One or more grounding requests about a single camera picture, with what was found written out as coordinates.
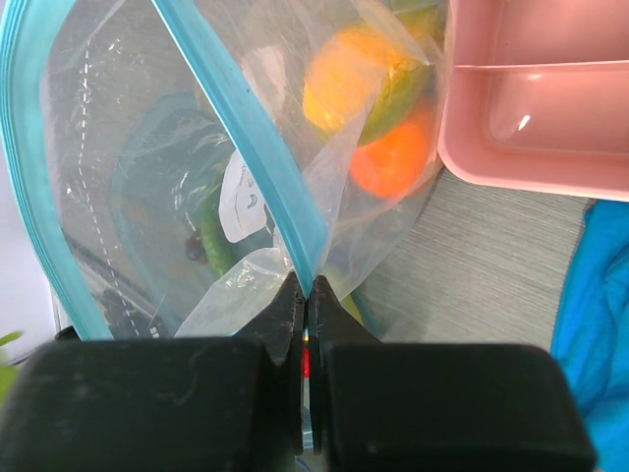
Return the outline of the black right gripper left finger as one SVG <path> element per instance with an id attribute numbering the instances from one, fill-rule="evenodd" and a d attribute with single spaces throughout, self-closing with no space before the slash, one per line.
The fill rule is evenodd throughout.
<path id="1" fill-rule="evenodd" d="M 1 409 L 5 471 L 290 471 L 303 450 L 295 275 L 230 336 L 53 341 Z"/>

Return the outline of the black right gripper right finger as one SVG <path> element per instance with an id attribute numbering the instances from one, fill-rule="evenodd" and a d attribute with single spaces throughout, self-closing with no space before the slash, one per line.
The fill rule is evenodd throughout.
<path id="1" fill-rule="evenodd" d="M 513 343 L 384 342 L 314 281 L 307 311 L 315 452 L 331 471 L 591 471 L 558 364 Z"/>

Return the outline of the red chili pepper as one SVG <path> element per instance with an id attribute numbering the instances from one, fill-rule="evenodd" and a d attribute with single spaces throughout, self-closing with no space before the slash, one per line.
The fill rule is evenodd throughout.
<path id="1" fill-rule="evenodd" d="M 304 346 L 301 352 L 301 373 L 304 379 L 310 377 L 310 350 L 307 346 Z"/>

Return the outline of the green chili pepper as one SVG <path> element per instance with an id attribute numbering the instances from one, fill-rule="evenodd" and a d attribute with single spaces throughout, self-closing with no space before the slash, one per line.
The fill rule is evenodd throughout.
<path id="1" fill-rule="evenodd" d="M 227 241 L 220 224 L 219 197 L 219 194 L 206 197 L 200 220 L 200 236 L 206 263 L 216 278 L 222 277 L 237 262 L 233 246 Z"/>

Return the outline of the green grape bunch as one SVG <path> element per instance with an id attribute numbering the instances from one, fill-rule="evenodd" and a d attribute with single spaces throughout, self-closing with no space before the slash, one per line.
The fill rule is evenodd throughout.
<path id="1" fill-rule="evenodd" d="M 6 360 L 4 346 L 18 340 L 23 333 L 21 331 L 12 331 L 1 337 L 0 347 L 1 347 L 1 366 L 0 366 L 0 402 L 3 403 L 6 395 L 8 394 L 11 386 L 15 382 L 18 374 L 19 368 L 10 365 Z"/>

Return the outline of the orange tangerine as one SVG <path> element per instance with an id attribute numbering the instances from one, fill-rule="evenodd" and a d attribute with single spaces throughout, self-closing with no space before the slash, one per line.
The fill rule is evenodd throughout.
<path id="1" fill-rule="evenodd" d="M 403 197 L 424 174 L 432 157 L 434 128 L 434 110 L 417 105 L 388 133 L 355 150 L 350 177 L 377 198 Z"/>

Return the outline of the clear zip top bag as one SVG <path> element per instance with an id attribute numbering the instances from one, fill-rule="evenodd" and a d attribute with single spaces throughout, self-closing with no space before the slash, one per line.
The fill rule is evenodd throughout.
<path id="1" fill-rule="evenodd" d="M 447 1 L 9 1 L 1 133 L 83 341 L 230 335 L 359 286 L 440 169 Z"/>

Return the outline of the yellow green mango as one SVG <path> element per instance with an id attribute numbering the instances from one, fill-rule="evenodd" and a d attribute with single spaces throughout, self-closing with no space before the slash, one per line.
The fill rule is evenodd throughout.
<path id="1" fill-rule="evenodd" d="M 389 15 L 335 33 L 307 68 L 305 118 L 328 138 L 366 111 L 359 143 L 386 134 L 433 92 L 446 20 L 442 2 L 394 1 Z"/>

